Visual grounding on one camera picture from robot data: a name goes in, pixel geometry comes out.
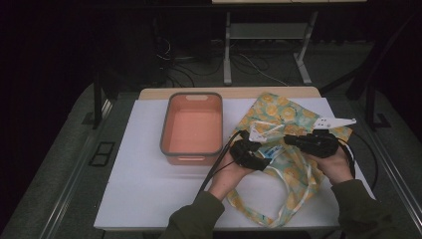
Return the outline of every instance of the olive green sleeve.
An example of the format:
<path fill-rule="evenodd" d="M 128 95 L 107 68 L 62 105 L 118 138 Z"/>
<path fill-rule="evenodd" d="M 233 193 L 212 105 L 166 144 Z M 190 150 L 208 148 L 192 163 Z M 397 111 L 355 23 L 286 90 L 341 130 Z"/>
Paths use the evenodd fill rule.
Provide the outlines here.
<path fill-rule="evenodd" d="M 203 191 L 191 205 L 175 211 L 160 239 L 212 238 L 218 218 L 224 212 L 220 200 L 211 193 Z"/>
<path fill-rule="evenodd" d="M 347 238 L 401 238 L 391 212 L 369 196 L 362 181 L 346 181 L 331 189 L 338 201 L 338 223 Z"/>

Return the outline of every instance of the dark background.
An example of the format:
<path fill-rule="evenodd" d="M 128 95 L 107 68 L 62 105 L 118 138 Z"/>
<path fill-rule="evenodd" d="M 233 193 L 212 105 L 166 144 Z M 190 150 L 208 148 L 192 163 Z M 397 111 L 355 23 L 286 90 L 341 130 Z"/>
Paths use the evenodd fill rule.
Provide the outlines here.
<path fill-rule="evenodd" d="M 117 1 L 106 2 L 112 5 Z M 134 3 L 138 7 L 156 7 L 165 5 L 166 1 Z M 178 1 L 180 5 L 188 3 Z M 420 1 L 372 0 L 363 7 L 320 9 L 313 42 L 368 41 L 378 44 L 376 49 L 382 50 L 385 40 L 418 5 Z M 279 12 L 273 15 L 269 12 L 266 19 L 254 19 L 250 13 L 258 10 L 250 9 L 237 12 L 235 20 L 307 19 L 310 9 L 306 6 L 290 8 L 291 14 L 285 14 L 284 19 L 280 19 Z M 4 104 L 0 231 L 13 214 L 76 99 L 93 82 L 93 71 L 100 73 L 108 98 L 116 98 L 121 91 L 159 87 L 162 80 L 158 70 L 160 62 L 155 57 L 159 45 L 157 36 L 171 39 L 177 47 L 204 61 L 209 57 L 207 40 L 224 36 L 224 11 L 203 10 L 198 14 L 166 10 L 158 14 L 155 10 L 126 10 L 93 10 L 87 5 L 81 7 L 76 0 L 0 2 Z M 422 109 L 421 101 L 416 98 L 422 90 L 421 23 L 419 12 L 391 46 L 374 80 L 422 141 L 421 124 L 416 122 L 412 111 L 407 110 Z M 374 59 L 381 50 L 372 54 Z"/>

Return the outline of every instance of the cloth bag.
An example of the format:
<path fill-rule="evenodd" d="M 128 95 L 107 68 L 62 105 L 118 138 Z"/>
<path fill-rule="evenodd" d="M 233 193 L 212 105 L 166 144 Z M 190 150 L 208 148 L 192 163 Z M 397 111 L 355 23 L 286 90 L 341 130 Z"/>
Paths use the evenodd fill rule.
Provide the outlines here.
<path fill-rule="evenodd" d="M 324 175 L 317 169 L 316 162 L 304 159 L 297 147 L 285 144 L 283 136 L 311 133 L 318 118 L 319 115 L 286 98 L 270 93 L 261 94 L 238 123 L 235 131 L 249 131 L 251 124 L 257 127 L 257 131 L 271 131 L 271 127 L 277 128 L 272 131 L 273 140 L 263 142 L 259 152 L 273 160 L 263 172 L 283 181 L 288 189 L 287 200 L 280 208 L 278 218 L 268 217 L 245 205 L 236 189 L 227 195 L 229 203 L 247 218 L 265 227 L 280 227 L 289 222 L 302 205 L 318 192 Z M 330 129 L 329 132 L 347 141 L 351 129 L 342 126 Z"/>

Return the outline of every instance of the black cable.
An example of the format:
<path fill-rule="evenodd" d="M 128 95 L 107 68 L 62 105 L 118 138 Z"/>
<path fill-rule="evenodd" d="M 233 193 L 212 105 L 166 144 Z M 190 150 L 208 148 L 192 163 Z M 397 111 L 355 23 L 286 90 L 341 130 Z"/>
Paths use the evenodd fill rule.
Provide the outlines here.
<path fill-rule="evenodd" d="M 215 176 L 215 174 L 217 174 L 219 171 L 223 170 L 225 167 L 229 166 L 229 165 L 230 165 L 230 164 L 232 164 L 233 162 L 235 162 L 235 161 L 231 161 L 231 162 L 227 163 L 226 165 L 222 166 L 222 167 L 221 167 L 221 168 L 219 168 L 217 171 L 215 171 L 215 172 L 212 174 L 212 176 L 214 177 L 214 176 Z"/>
<path fill-rule="evenodd" d="M 369 143 L 365 139 L 363 139 L 362 136 L 360 136 L 359 134 L 357 134 L 356 132 L 353 131 L 352 133 L 354 135 L 356 135 L 358 138 L 360 138 L 360 140 L 362 140 L 363 143 L 366 144 L 366 146 L 368 147 L 368 149 L 369 149 L 369 151 L 370 151 L 370 153 L 372 155 L 373 163 L 374 163 L 374 166 L 375 166 L 375 175 L 374 175 L 373 181 L 372 181 L 372 183 L 370 185 L 370 189 L 373 190 L 375 188 L 376 182 L 378 181 L 378 171 L 379 171 L 379 169 L 378 169 L 378 159 L 376 158 L 375 152 L 373 151 L 373 149 L 369 145 Z"/>
<path fill-rule="evenodd" d="M 176 79 L 174 79 L 173 77 L 171 77 L 171 76 L 166 76 L 167 78 L 168 78 L 168 80 L 171 82 L 171 87 L 172 88 L 174 88 L 175 86 L 174 86 L 174 82 L 176 82 L 177 84 L 179 84 L 179 87 L 181 87 L 180 86 L 180 83 L 179 82 L 177 82 L 177 80 Z"/>
<path fill-rule="evenodd" d="M 190 70 L 187 67 L 181 66 L 180 64 L 176 64 L 175 66 L 176 67 L 179 67 L 179 68 L 183 68 L 184 70 L 186 70 L 186 71 L 188 71 L 188 72 L 190 72 L 190 73 L 192 73 L 192 74 L 194 74 L 196 76 L 207 77 L 207 76 L 211 76 L 211 75 L 216 74 L 218 72 L 218 70 L 220 70 L 222 63 L 223 63 L 223 59 L 221 59 L 221 61 L 218 63 L 217 69 L 215 69 L 214 71 L 212 71 L 210 73 L 196 73 L 196 72 Z"/>
<path fill-rule="evenodd" d="M 257 71 L 257 69 L 255 69 L 254 68 L 254 70 L 255 70 L 255 72 L 254 73 L 249 73 L 249 72 L 246 72 L 246 71 L 244 71 L 244 70 L 242 70 L 238 65 L 237 65 L 237 61 L 238 60 L 236 60 L 235 58 L 230 58 L 230 63 L 239 71 L 239 72 L 241 72 L 241 73 L 244 73 L 244 74 L 247 74 L 247 75 L 259 75 L 260 74 L 260 72 L 258 72 Z"/>
<path fill-rule="evenodd" d="M 187 73 L 185 73 L 185 72 L 183 72 L 182 70 L 179 70 L 179 69 L 175 69 L 175 68 L 169 68 L 169 69 L 185 75 L 189 79 L 189 81 L 192 83 L 192 87 L 193 88 L 195 87 L 195 83 L 193 82 L 193 79 L 189 76 L 189 74 L 187 74 Z"/>
<path fill-rule="evenodd" d="M 330 235 L 332 235 L 332 233 L 334 233 L 334 232 L 335 232 L 335 230 L 329 231 L 329 232 L 325 233 L 325 235 L 321 236 L 319 239 L 326 239 Z"/>
<path fill-rule="evenodd" d="M 198 193 L 196 194 L 196 197 L 199 195 L 199 193 L 201 191 L 203 191 L 205 189 L 205 187 L 207 186 L 208 182 L 211 180 L 211 178 L 214 176 L 215 174 L 215 169 L 218 167 L 218 165 L 220 164 L 221 160 L 223 159 L 224 155 L 227 153 L 227 151 L 230 148 L 230 145 L 232 144 L 232 141 L 236 138 L 237 135 L 239 135 L 240 132 L 237 131 L 235 132 L 235 134 L 233 134 L 232 137 L 230 137 L 229 141 L 227 142 L 227 144 L 224 146 L 223 150 L 221 151 L 220 155 L 218 156 L 217 160 L 215 160 L 214 165 L 212 165 L 211 169 L 209 170 L 207 176 L 204 179 L 204 182 L 202 182 L 201 187 L 199 188 Z"/>
<path fill-rule="evenodd" d="M 247 57 L 247 56 L 245 56 L 245 55 L 243 55 L 243 54 L 238 54 L 238 55 L 233 55 L 230 59 L 231 60 L 235 60 L 235 61 L 238 61 L 238 63 L 239 64 L 241 64 L 241 65 L 243 65 L 243 66 L 245 66 L 245 67 L 247 67 L 247 68 L 251 68 L 251 69 L 254 69 L 254 70 L 259 70 L 259 71 L 262 71 L 262 72 L 264 72 L 264 71 L 267 71 L 268 69 L 270 69 L 270 63 L 267 61 L 267 60 L 265 60 L 265 59 L 262 59 L 262 58 L 258 58 L 258 59 L 261 59 L 264 63 L 265 63 L 265 65 L 266 65 L 266 67 L 264 67 L 264 68 L 261 68 L 261 67 L 259 67 L 259 66 L 257 66 L 257 64 L 256 63 L 254 63 L 254 65 L 256 66 L 256 67 L 254 67 L 250 62 L 246 62 L 246 63 L 243 63 L 242 61 L 239 61 L 239 60 L 237 60 L 237 59 L 235 59 L 235 58 L 233 58 L 233 57 L 241 57 L 241 59 L 249 59 L 249 61 L 251 61 L 250 59 L 251 59 L 251 57 Z"/>

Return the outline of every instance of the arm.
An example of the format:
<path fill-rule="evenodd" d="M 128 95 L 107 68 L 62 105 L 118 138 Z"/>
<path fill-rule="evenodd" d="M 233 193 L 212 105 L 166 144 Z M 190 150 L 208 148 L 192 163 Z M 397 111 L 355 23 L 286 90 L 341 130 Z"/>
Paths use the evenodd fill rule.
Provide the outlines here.
<path fill-rule="evenodd" d="M 231 162 L 233 158 L 227 153 L 219 168 Z M 159 238 L 212 238 L 215 223 L 224 212 L 221 201 L 252 171 L 236 163 L 224 167 L 214 175 L 208 191 L 200 192 L 191 205 L 180 208 L 170 216 L 168 226 Z"/>
<path fill-rule="evenodd" d="M 369 196 L 360 180 L 353 179 L 340 147 L 335 155 L 327 158 L 304 156 L 315 160 L 331 182 L 339 206 L 338 222 L 347 238 L 401 238 L 392 222 L 391 212 Z"/>

